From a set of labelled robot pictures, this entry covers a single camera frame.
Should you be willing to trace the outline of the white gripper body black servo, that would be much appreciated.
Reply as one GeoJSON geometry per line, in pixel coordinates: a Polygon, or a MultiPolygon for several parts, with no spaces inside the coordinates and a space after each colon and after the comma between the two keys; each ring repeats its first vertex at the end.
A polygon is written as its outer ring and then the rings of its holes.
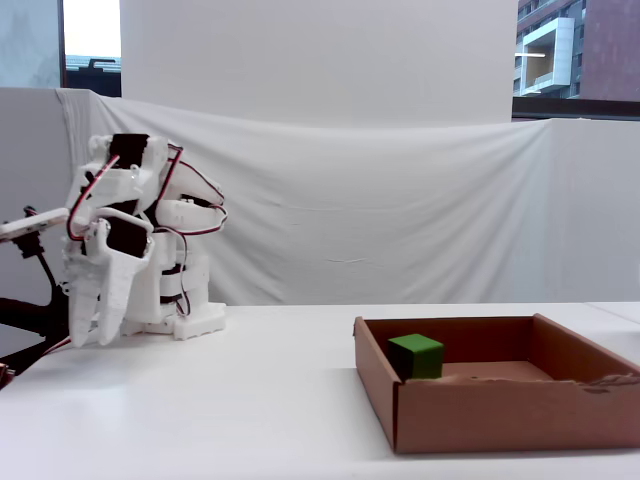
{"type": "Polygon", "coordinates": [[[81,215],[74,219],[74,233],[82,237],[81,251],[89,261],[107,261],[113,255],[145,259],[153,249],[152,225],[128,214],[81,215]]]}

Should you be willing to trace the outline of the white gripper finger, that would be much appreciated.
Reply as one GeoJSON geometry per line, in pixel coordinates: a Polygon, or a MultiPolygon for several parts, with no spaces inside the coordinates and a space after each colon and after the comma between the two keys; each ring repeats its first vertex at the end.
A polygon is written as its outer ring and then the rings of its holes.
{"type": "Polygon", "coordinates": [[[106,275],[106,261],[82,253],[83,243],[66,243],[63,263],[69,298],[68,329],[71,343],[80,348],[87,342],[104,346],[99,297],[106,275]]]}
{"type": "Polygon", "coordinates": [[[98,343],[107,345],[119,333],[124,319],[135,276],[147,264],[139,258],[115,250],[108,250],[106,272],[100,292],[98,343]]]}

